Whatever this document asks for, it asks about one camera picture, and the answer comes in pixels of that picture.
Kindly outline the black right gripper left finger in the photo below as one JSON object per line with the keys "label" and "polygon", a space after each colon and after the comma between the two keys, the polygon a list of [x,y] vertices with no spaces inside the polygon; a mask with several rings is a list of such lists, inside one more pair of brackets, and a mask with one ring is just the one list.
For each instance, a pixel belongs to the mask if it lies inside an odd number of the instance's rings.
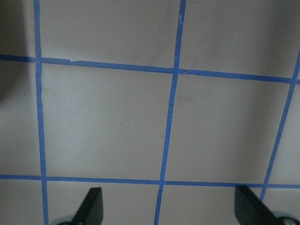
{"label": "black right gripper left finger", "polygon": [[103,218],[102,188],[92,187],[72,218],[56,219],[52,225],[101,225]]}

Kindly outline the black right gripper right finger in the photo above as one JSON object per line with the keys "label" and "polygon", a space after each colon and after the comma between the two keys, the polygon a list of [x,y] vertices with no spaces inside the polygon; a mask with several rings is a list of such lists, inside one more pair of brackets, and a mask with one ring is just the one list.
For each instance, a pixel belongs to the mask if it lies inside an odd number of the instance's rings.
{"label": "black right gripper right finger", "polygon": [[275,216],[246,185],[237,185],[234,192],[234,214],[240,225],[298,225],[289,216]]}

